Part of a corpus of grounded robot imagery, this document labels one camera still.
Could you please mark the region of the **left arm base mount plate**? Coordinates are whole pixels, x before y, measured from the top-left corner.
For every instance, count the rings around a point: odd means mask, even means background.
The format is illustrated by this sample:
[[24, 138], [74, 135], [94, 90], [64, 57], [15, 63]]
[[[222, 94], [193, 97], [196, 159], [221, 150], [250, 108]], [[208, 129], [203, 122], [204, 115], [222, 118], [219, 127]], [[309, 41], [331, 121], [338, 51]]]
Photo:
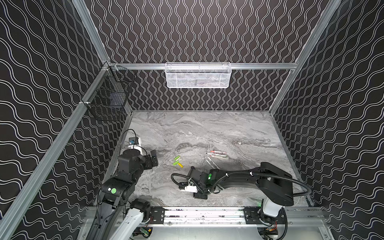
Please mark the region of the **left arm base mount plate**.
[[142, 221], [145, 225], [162, 225], [164, 223], [166, 209], [162, 207], [150, 207], [144, 210], [144, 219]]

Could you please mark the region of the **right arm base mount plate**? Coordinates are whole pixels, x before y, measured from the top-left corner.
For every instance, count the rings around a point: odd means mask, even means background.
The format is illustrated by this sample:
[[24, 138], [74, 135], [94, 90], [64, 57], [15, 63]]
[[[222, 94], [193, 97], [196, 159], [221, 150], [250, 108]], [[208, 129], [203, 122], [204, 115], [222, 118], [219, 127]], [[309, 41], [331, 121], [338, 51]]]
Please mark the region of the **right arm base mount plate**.
[[282, 210], [279, 211], [277, 217], [270, 217], [263, 212], [261, 207], [245, 207], [244, 216], [247, 225], [272, 227], [275, 225], [284, 225], [286, 223], [286, 218]]

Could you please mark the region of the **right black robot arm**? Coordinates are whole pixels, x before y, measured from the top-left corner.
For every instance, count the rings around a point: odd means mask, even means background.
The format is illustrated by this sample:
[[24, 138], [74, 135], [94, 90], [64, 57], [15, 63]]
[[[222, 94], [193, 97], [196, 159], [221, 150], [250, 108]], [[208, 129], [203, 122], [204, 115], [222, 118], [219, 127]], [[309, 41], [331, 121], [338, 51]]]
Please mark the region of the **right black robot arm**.
[[249, 214], [247, 219], [260, 221], [265, 226], [272, 226], [278, 222], [282, 207], [294, 204], [292, 175], [278, 167], [262, 162], [257, 168], [241, 171], [225, 171], [211, 169], [200, 172], [191, 167], [187, 182], [179, 189], [191, 192], [194, 198], [208, 198], [209, 194], [218, 194], [228, 188], [252, 188], [262, 191], [265, 195], [256, 214]]

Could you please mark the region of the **yellow ended pen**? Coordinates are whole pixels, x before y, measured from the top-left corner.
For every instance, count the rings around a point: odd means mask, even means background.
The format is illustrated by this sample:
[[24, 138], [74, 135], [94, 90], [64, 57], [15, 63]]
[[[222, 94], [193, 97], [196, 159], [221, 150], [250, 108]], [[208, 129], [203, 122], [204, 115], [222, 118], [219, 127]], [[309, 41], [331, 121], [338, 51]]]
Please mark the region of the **yellow ended pen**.
[[216, 165], [216, 163], [215, 163], [211, 158], [208, 157], [208, 160], [210, 160], [210, 161], [212, 162], [212, 164], [216, 167], [215, 169], [218, 169], [218, 168], [219, 168], [219, 167]]

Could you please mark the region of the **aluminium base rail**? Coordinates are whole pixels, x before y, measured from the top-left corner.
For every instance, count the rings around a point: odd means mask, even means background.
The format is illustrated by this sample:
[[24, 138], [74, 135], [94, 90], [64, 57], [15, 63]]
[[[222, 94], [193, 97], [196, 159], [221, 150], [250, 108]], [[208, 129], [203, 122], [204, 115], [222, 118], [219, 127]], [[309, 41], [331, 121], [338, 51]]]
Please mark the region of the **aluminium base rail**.
[[[145, 225], [144, 210], [128, 209], [127, 214], [121, 215], [113, 227], [123, 223], [134, 221], [137, 226], [159, 226], [159, 227], [261, 227], [262, 225], [247, 225], [244, 216], [245, 207], [162, 207], [166, 209], [164, 223], [162, 225]], [[293, 207], [285, 208], [285, 225], [294, 228], [301, 227], [324, 227], [324, 216], [318, 208]], [[88, 232], [92, 226], [95, 216], [86, 216], [82, 229]]]

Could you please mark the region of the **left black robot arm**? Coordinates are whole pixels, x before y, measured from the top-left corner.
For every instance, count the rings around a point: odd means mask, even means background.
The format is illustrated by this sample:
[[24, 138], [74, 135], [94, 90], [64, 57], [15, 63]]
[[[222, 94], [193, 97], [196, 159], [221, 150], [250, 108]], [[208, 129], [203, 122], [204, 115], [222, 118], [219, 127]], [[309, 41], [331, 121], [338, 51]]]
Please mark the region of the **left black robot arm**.
[[118, 157], [116, 173], [102, 184], [97, 197], [97, 214], [87, 235], [88, 240], [106, 240], [118, 218], [128, 213], [127, 203], [145, 170], [158, 166], [157, 151], [142, 155], [127, 149]]

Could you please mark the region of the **white mesh wall basket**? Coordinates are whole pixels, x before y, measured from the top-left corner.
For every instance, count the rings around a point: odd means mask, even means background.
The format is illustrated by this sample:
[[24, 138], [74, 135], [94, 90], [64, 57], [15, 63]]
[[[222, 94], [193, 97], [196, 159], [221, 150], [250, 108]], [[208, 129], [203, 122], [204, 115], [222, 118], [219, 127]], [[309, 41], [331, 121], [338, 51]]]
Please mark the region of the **white mesh wall basket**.
[[230, 63], [167, 62], [167, 87], [171, 89], [226, 89], [232, 75]]

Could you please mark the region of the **green ended pen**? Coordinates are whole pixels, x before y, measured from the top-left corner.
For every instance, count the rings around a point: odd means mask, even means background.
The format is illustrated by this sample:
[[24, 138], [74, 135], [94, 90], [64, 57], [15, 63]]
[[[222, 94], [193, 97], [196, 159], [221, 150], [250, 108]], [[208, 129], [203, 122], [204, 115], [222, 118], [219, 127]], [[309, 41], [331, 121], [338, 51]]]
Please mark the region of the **green ended pen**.
[[212, 162], [208, 159], [206, 159], [206, 162], [208, 163], [208, 165], [211, 167], [211, 169], [215, 169], [216, 167], [212, 164]]

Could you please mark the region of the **pink pen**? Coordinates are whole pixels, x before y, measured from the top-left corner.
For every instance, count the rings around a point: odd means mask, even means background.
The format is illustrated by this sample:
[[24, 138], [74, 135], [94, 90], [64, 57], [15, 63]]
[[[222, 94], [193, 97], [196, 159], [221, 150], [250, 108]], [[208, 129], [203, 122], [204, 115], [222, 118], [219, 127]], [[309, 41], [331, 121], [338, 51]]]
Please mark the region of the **pink pen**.
[[218, 154], [218, 155], [227, 155], [226, 152], [222, 152], [222, 151], [210, 151], [210, 153], [212, 153], [212, 154]]

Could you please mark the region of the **black tipped pen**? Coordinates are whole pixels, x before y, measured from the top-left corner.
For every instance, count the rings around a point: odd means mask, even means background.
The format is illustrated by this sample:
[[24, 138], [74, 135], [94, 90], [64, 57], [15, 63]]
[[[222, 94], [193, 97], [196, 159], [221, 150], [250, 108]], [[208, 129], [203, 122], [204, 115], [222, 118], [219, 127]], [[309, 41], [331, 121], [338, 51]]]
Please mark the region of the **black tipped pen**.
[[229, 157], [227, 155], [219, 155], [219, 154], [213, 154], [213, 153], [207, 153], [208, 156], [212, 158], [218, 158], [218, 159], [228, 159]]

